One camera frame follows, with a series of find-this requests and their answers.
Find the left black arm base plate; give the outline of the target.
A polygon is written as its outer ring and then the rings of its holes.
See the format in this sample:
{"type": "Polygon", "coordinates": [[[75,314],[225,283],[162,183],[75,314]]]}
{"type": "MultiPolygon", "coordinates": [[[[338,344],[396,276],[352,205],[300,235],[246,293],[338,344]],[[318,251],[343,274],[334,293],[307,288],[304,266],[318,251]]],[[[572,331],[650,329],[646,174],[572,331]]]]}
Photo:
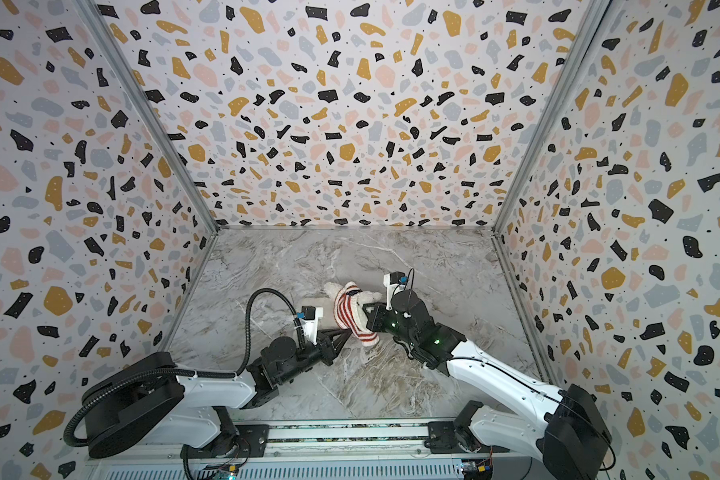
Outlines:
{"type": "Polygon", "coordinates": [[[180,456],[187,460],[261,458],[267,447],[269,432],[268,424],[236,424],[231,431],[223,430],[204,447],[183,447],[180,456]]]}

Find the white plush teddy bear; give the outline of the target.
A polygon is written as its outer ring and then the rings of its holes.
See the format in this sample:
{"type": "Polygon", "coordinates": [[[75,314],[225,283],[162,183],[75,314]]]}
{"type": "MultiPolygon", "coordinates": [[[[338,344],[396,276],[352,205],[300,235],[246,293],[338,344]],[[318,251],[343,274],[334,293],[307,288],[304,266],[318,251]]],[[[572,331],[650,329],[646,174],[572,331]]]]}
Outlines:
{"type": "Polygon", "coordinates": [[[321,295],[303,298],[300,305],[323,309],[320,329],[350,330],[361,342],[374,345],[378,336],[367,328],[368,316],[363,307],[384,299],[384,294],[363,290],[355,282],[344,285],[328,282],[321,295]]]}

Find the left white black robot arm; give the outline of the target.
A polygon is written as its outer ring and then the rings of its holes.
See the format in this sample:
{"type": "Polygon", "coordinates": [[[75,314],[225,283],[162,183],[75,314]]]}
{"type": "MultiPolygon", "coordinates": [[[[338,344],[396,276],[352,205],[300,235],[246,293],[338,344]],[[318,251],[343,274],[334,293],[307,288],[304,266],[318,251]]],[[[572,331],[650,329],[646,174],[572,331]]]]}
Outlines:
{"type": "Polygon", "coordinates": [[[184,369],[156,352],[90,388],[64,441],[92,459],[138,444],[183,444],[194,458],[219,457],[241,436],[231,410],[261,407],[315,365],[332,365],[350,337],[342,329],[318,330],[304,345],[279,337],[241,374],[184,369]]]}

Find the red white striped knit sweater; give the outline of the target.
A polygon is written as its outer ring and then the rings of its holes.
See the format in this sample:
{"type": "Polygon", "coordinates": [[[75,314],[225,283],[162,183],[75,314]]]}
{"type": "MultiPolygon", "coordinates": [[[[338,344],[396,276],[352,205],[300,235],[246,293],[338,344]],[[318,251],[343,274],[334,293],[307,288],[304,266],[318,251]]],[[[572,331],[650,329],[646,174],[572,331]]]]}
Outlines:
{"type": "Polygon", "coordinates": [[[379,342],[378,334],[366,328],[367,317],[363,305],[381,302],[383,299],[381,293],[365,291],[354,282],[348,282],[333,294],[334,320],[340,328],[351,330],[363,347],[374,347],[379,342]]]}

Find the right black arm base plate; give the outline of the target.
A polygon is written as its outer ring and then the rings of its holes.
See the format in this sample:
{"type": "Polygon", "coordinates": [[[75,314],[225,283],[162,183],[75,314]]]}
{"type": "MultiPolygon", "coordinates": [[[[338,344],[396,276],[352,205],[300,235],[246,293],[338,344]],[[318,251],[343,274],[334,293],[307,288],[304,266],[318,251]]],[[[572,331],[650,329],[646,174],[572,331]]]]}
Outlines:
{"type": "Polygon", "coordinates": [[[467,427],[457,424],[454,420],[429,422],[424,446],[433,454],[489,452],[489,448],[481,444],[467,427]]]}

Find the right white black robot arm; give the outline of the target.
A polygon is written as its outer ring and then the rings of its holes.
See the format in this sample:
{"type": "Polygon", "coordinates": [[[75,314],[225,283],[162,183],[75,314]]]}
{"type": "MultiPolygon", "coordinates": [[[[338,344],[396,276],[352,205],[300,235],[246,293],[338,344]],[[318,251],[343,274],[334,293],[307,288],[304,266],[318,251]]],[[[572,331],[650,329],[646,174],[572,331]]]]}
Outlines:
{"type": "Polygon", "coordinates": [[[434,453],[479,453],[501,447],[541,462],[556,479],[594,479],[608,470],[612,436],[585,389],[535,380],[495,359],[464,334],[437,323],[412,290],[363,310],[367,327],[391,335],[409,359],[489,395],[500,412],[471,400],[445,434],[426,446],[434,453]]]}

